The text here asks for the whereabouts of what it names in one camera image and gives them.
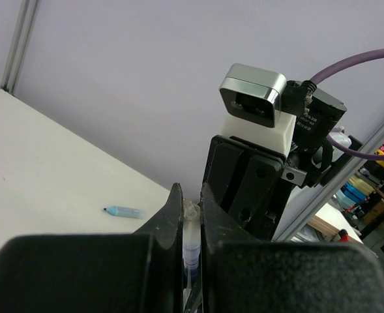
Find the purple gel pen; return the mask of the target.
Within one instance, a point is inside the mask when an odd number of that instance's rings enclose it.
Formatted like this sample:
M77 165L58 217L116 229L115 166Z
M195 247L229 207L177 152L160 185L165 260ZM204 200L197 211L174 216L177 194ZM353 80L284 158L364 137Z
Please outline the purple gel pen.
M186 277L186 288L183 291L184 312L197 312L201 304L200 250L200 244L183 242L183 265Z

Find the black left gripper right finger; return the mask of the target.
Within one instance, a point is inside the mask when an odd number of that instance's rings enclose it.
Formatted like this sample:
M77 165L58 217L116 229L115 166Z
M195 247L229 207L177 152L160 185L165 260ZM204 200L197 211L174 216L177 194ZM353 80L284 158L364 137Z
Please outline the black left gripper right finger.
M205 312L384 312L384 270L355 243L260 241L201 189Z

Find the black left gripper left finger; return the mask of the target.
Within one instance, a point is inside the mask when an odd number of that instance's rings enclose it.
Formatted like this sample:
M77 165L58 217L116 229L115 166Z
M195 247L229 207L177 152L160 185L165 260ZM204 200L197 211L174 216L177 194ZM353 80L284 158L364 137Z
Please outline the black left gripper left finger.
M182 312L183 191L131 234L26 235L0 250L0 312Z

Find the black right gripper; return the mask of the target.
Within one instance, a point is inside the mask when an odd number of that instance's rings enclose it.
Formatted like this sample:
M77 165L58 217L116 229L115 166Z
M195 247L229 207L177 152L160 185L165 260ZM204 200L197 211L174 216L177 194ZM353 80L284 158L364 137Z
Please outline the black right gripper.
M283 154L237 137L211 139L203 182L215 202L238 225L262 241L270 241L296 187L284 179L287 167L296 168L299 156Z

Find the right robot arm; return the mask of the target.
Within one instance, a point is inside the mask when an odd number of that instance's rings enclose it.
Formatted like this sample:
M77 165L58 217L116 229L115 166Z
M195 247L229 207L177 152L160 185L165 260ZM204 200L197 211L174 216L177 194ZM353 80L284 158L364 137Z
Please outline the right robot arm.
M240 227L270 241L293 189L326 185L351 159L334 156L331 145L331 129L345 112L318 89L309 113L274 128L228 115L211 140L203 182Z

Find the light blue highlighter pen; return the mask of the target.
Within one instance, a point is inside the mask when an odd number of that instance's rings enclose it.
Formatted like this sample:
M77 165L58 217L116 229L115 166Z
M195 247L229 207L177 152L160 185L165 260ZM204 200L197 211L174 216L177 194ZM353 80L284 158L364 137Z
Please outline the light blue highlighter pen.
M133 209L129 207L111 206L103 208L103 211L111 216L144 219L145 213L139 209Z

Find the transparent pen cap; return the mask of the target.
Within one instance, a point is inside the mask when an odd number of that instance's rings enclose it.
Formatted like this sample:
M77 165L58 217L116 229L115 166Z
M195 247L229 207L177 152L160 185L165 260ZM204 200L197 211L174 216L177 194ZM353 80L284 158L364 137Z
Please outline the transparent pen cap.
M201 251L200 208L191 200L183 200L183 263L196 272Z

